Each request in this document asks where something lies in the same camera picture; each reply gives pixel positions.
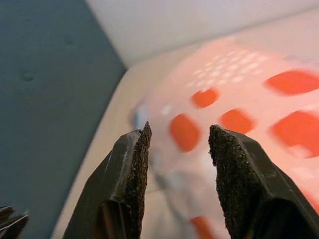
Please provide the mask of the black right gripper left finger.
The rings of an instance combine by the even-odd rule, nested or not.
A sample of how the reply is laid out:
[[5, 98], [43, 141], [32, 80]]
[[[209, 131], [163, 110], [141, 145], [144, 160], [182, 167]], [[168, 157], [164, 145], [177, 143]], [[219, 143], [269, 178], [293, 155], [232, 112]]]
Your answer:
[[119, 137], [88, 178], [63, 238], [140, 238], [151, 136], [145, 124]]

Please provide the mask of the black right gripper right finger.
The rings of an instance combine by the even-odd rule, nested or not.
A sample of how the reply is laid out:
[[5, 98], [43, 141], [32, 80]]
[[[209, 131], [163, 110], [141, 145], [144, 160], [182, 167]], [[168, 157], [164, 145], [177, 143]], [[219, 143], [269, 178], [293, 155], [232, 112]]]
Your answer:
[[316, 239], [319, 216], [293, 180], [260, 144], [210, 127], [216, 190], [233, 239]]

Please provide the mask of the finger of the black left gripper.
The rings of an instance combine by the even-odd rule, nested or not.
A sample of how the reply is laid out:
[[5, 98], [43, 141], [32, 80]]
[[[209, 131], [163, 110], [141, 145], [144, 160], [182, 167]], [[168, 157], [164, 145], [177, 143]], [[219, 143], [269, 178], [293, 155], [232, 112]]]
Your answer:
[[24, 230], [28, 220], [28, 214], [12, 216], [2, 211], [0, 214], [0, 238], [17, 239]]
[[12, 206], [3, 206], [0, 207], [0, 220], [7, 220], [14, 213], [14, 209]]

